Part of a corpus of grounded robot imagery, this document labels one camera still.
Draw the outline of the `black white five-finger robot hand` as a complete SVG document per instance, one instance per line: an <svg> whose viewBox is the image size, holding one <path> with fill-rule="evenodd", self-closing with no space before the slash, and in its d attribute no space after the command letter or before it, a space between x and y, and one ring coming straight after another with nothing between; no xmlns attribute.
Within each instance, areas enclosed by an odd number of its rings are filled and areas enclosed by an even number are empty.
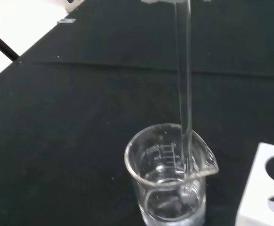
<svg viewBox="0 0 274 226"><path fill-rule="evenodd" d="M166 3L175 3L176 0L141 0L142 2L146 4L154 4L158 2L166 2Z"/></svg>

